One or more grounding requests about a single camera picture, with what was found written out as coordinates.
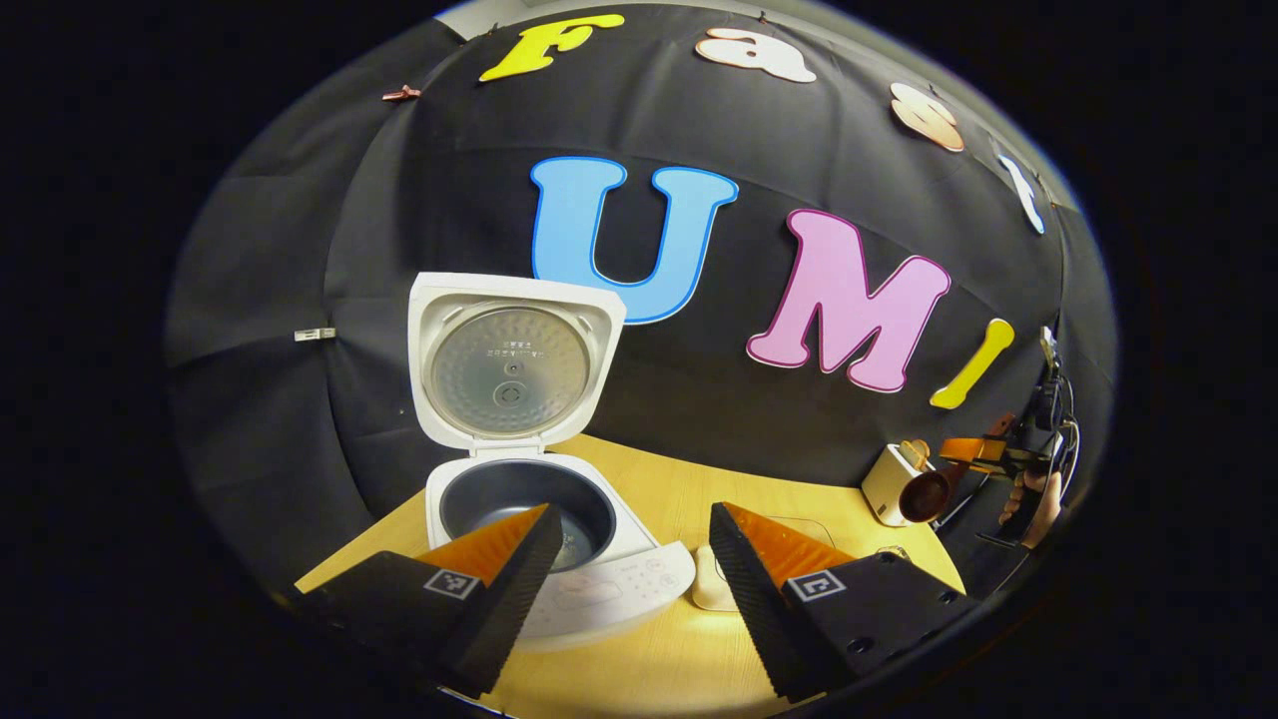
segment wooden table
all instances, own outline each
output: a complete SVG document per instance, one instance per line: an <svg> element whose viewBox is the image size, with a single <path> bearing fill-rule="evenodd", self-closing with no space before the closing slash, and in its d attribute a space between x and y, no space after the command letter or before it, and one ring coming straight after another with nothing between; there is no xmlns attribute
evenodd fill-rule
<svg viewBox="0 0 1278 719"><path fill-rule="evenodd" d="M902 547L918 567L964 591L958 571L927 525L881 525L858 489L730 473L584 435L551 451L594 465L662 544L679 540L690 552L708 544L711 504L731 502L795 520L786 524L852 557ZM311 591L381 550L409 557L427 552L424 494L337 550L296 587ZM656 619L596 645L551 654L512 651L481 702L524 719L749 718L792 706L773 695L741 616L698 608L691 590Z"/></svg>

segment blue letter u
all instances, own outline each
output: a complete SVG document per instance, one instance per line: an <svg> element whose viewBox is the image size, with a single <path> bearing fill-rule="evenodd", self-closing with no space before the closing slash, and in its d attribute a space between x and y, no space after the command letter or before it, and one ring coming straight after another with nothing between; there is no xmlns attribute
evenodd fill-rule
<svg viewBox="0 0 1278 719"><path fill-rule="evenodd" d="M652 184L666 195L657 266L638 282L611 280L594 266L603 197L626 181L626 169L599 157L551 157L533 166L542 189L533 226L533 275L611 289L626 303L626 323L656 322L691 299L705 262L714 211L736 199L736 183L707 170L662 167Z"/></svg>

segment hand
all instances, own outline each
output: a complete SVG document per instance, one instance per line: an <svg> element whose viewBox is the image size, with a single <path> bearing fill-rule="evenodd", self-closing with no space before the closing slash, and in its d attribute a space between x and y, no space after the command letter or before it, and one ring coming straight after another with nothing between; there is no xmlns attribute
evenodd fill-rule
<svg viewBox="0 0 1278 719"><path fill-rule="evenodd" d="M1048 530L1052 529L1052 522L1056 522L1057 516L1061 515L1061 473L1052 473L1051 478L1033 475L1029 471L1017 475L1016 483L1012 487L1012 494L1007 498L1007 503L1003 504L1003 513L998 516L999 525L1007 524L1012 518L1012 513L1020 510L1021 498L1025 497L1026 489L1043 494L1038 512L1034 513L1034 518L1030 521L1025 539L1021 540L1021 544L1026 548L1034 549L1043 541Z"/></svg>

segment pink letter m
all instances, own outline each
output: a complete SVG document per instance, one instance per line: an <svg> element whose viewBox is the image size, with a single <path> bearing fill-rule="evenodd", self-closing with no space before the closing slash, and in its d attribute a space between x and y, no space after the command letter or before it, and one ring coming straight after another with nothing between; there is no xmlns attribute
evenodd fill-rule
<svg viewBox="0 0 1278 719"><path fill-rule="evenodd" d="M799 238L790 285L772 326L750 337L746 352L764 365L803 367L810 354L804 333L820 313L820 372L837 370L878 332L869 351L847 368L847 379L874 392L898 392L932 308L950 290L950 275L912 255L870 294L856 227L817 209L795 209L786 223Z"/></svg>

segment white object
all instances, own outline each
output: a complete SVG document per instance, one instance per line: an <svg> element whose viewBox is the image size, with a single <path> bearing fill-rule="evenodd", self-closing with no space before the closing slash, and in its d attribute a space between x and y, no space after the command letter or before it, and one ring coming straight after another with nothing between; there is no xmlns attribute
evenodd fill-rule
<svg viewBox="0 0 1278 719"><path fill-rule="evenodd" d="M576 329L589 355L585 387L575 405L539 432L486 435L450 423L432 404L423 382L426 367L449 331L484 312L532 308L557 315ZM440 516L440 501L463 473L500 460L530 460L576 473L612 506L611 541L589 563L547 576L515 644L551 651L596 642L624 632L667 608L693 582L695 568L680 543L662 547L589 462L544 455L550 444L585 429L598 405L626 308L615 291L548 280L456 272L422 272L413 282L408 310L409 378L413 406L426 434L470 457L440 465L426 483L426 529L431 549L452 541Z"/></svg>
<svg viewBox="0 0 1278 719"><path fill-rule="evenodd" d="M693 603L711 612L737 612L732 589L723 577L723 568L714 559L711 545L697 548L697 580L693 582Z"/></svg>
<svg viewBox="0 0 1278 719"><path fill-rule="evenodd" d="M930 462L928 471L934 470ZM901 516L901 490L910 480L921 473L901 457L901 447L889 444L883 448L870 474L861 483L861 494L869 502L870 512L888 527L907 527L914 522Z"/></svg>

